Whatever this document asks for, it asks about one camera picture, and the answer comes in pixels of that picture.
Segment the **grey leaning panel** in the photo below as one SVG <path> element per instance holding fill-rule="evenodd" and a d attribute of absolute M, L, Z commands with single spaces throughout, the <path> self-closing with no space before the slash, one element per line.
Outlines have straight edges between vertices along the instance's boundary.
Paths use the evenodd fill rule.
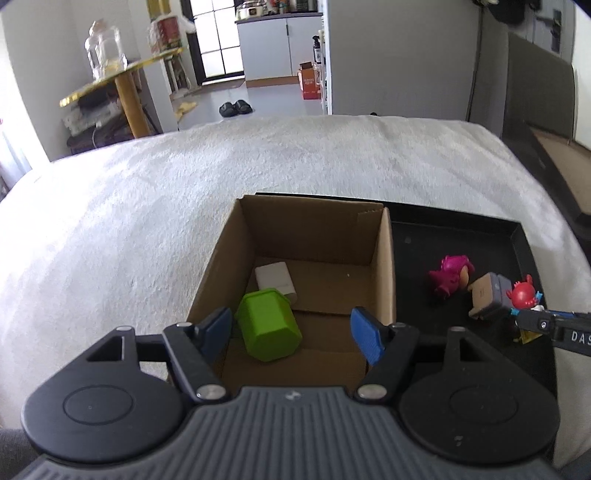
<path fill-rule="evenodd" d="M 510 33 L 503 134 L 526 123 L 570 138 L 575 126 L 575 78 L 570 63 Z"/>

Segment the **white power adapter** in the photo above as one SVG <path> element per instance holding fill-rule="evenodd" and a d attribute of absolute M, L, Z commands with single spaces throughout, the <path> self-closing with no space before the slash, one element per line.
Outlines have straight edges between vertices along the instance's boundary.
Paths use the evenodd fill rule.
<path fill-rule="evenodd" d="M 287 263 L 276 262 L 256 267 L 254 275 L 256 275 L 256 284 L 259 290 L 276 289 L 290 301 L 291 305 L 297 302 L 297 291 L 294 288 Z"/>

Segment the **white fuzzy blanket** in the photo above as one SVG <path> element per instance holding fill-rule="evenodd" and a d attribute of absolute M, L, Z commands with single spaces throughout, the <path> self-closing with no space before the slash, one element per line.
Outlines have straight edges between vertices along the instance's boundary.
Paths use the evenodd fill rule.
<path fill-rule="evenodd" d="M 519 221 L 549 307 L 587 311 L 590 266 L 494 134 L 375 116 L 228 120 L 64 158 L 1 203 L 1 424 L 119 325 L 187 317 L 235 200 L 256 192 L 413 203 Z"/>

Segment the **black slippers pair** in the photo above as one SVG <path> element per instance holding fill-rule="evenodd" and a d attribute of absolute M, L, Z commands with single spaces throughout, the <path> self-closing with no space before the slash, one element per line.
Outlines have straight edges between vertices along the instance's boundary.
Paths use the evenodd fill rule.
<path fill-rule="evenodd" d="M 218 109 L 222 118 L 232 118 L 238 115 L 247 115 L 253 112 L 252 106 L 245 100 L 239 99 L 235 103 L 225 102 Z"/>

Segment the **yellow floor cloth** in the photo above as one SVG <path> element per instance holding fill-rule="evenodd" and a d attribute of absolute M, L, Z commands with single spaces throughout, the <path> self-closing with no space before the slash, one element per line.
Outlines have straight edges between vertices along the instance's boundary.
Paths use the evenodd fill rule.
<path fill-rule="evenodd" d="M 178 105 L 174 106 L 173 109 L 176 121 L 179 122 L 184 115 L 191 112 L 196 107 L 197 102 L 181 102 Z"/>

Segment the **brown cardboard box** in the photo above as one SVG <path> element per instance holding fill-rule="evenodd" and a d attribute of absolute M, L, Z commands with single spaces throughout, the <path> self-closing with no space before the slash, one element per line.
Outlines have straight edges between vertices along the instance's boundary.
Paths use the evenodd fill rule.
<path fill-rule="evenodd" d="M 257 267 L 283 262 L 297 299 L 291 307 L 303 340 L 290 356 L 262 362 L 247 353 L 239 327 L 213 369 L 231 393 L 245 386 L 324 387 L 353 391 L 368 363 L 349 316 L 363 307 L 381 323 L 396 320 L 394 248 L 389 210 L 381 203 L 293 196 L 235 201 L 214 238 L 188 319 L 219 307 L 238 309 L 256 290 Z"/>

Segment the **pink-haired toy figure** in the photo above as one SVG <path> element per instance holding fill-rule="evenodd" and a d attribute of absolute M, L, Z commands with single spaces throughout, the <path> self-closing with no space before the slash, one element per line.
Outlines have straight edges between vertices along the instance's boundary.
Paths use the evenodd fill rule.
<path fill-rule="evenodd" d="M 475 267 L 467 255 L 448 255 L 441 261 L 440 268 L 430 271 L 428 276 L 436 292 L 451 296 L 467 289 L 474 272 Z"/>

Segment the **black shallow tray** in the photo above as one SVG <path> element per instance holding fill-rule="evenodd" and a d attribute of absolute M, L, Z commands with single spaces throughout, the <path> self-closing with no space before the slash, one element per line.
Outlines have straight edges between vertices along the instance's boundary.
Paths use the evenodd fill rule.
<path fill-rule="evenodd" d="M 516 281 L 536 274 L 518 224 L 406 204 L 287 194 L 266 195 L 263 207 L 250 207 L 247 218 L 256 261 L 287 264 L 303 338 L 294 354 L 270 362 L 233 347 L 223 367 L 233 386 L 356 387 L 368 362 L 353 341 L 349 315 L 363 307 L 426 335 L 467 327 L 555 389 L 548 341 L 521 346 L 503 317 L 470 316 L 477 279 L 493 273 Z"/>

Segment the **gold round side table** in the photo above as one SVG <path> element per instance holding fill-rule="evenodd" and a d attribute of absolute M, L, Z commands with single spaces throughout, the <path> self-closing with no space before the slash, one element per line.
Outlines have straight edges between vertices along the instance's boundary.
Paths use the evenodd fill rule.
<path fill-rule="evenodd" d="M 133 82 L 132 73 L 158 61 L 163 61 L 171 57 L 178 56 L 182 51 L 182 47 L 169 49 L 159 54 L 153 55 L 147 59 L 133 62 L 129 64 L 124 70 L 110 74 L 101 80 L 86 84 L 80 89 L 70 93 L 59 101 L 59 106 L 64 108 L 71 103 L 80 100 L 82 97 L 90 94 L 91 92 L 99 89 L 100 87 L 108 85 L 109 83 L 114 83 L 133 137 L 138 139 L 149 136 L 150 130 L 145 118 L 145 114 L 143 113 L 137 89 Z"/>

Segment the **red label canister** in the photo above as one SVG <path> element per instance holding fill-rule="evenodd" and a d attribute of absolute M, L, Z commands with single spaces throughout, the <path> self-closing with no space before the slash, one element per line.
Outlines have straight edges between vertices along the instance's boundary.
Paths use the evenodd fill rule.
<path fill-rule="evenodd" d="M 153 54 L 182 47 L 180 28 L 175 15 L 161 15 L 150 23 L 148 44 Z"/>

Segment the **white kitchen cabinet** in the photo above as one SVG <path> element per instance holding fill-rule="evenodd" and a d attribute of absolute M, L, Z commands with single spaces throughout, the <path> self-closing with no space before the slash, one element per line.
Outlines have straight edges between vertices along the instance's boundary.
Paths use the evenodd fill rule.
<path fill-rule="evenodd" d="M 249 87 L 297 83 L 301 63 L 312 62 L 322 13 L 272 15 L 236 21 Z"/>

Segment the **tan grey toy cube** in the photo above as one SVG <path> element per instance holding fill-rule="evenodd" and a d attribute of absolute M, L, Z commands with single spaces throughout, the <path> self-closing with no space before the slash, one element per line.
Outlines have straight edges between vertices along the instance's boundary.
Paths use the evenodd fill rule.
<path fill-rule="evenodd" d="M 489 272 L 468 286 L 473 307 L 469 316 L 475 319 L 494 320 L 511 313 L 512 302 L 506 292 L 512 289 L 509 279 Z"/>

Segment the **clear glass jar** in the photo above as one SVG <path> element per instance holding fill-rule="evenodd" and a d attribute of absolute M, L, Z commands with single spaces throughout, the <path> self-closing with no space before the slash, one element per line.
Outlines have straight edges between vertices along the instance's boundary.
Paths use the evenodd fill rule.
<path fill-rule="evenodd" d="M 94 81 L 127 68 L 120 31 L 105 20 L 99 19 L 92 23 L 84 46 Z"/>

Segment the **black framed board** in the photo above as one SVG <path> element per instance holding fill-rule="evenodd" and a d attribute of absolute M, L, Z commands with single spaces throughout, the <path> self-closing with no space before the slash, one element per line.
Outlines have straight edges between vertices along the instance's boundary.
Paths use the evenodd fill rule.
<path fill-rule="evenodd" d="M 573 230 L 590 237 L 590 151 L 516 119 L 505 121 L 502 140 L 546 190 Z"/>

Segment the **red crab toy figure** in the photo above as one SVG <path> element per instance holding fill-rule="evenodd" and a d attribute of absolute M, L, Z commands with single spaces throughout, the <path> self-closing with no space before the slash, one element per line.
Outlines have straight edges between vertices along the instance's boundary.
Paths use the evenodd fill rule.
<path fill-rule="evenodd" d="M 535 288 L 533 277 L 527 274 L 523 281 L 515 282 L 512 289 L 506 291 L 506 296 L 511 302 L 511 317 L 519 334 L 516 342 L 525 345 L 539 338 L 541 336 L 540 333 L 523 330 L 518 326 L 517 322 L 517 316 L 522 310 L 545 310 L 545 307 L 542 305 L 543 294 Z"/>

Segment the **green plastic block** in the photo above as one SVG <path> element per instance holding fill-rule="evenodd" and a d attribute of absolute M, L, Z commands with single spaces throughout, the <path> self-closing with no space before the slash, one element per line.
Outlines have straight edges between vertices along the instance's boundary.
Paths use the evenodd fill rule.
<path fill-rule="evenodd" d="M 247 353 L 262 362 L 294 354 L 303 340 L 290 300 L 274 288 L 245 294 L 235 320 Z"/>

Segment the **orange carton box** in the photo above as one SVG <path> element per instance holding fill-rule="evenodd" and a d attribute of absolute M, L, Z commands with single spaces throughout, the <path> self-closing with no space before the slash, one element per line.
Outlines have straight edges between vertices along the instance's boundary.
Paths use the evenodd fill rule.
<path fill-rule="evenodd" d="M 304 100 L 320 100 L 322 89 L 318 80 L 318 68 L 312 62 L 303 62 L 298 67 L 298 83 Z"/>

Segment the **black spray bottle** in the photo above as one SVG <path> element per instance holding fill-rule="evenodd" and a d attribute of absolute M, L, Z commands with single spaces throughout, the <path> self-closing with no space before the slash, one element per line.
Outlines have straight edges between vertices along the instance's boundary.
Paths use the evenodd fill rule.
<path fill-rule="evenodd" d="M 312 46 L 312 52 L 314 52 L 315 64 L 321 65 L 322 64 L 322 45 L 321 45 L 320 36 L 318 36 L 318 35 L 312 36 L 312 42 L 314 42 L 314 45 Z"/>

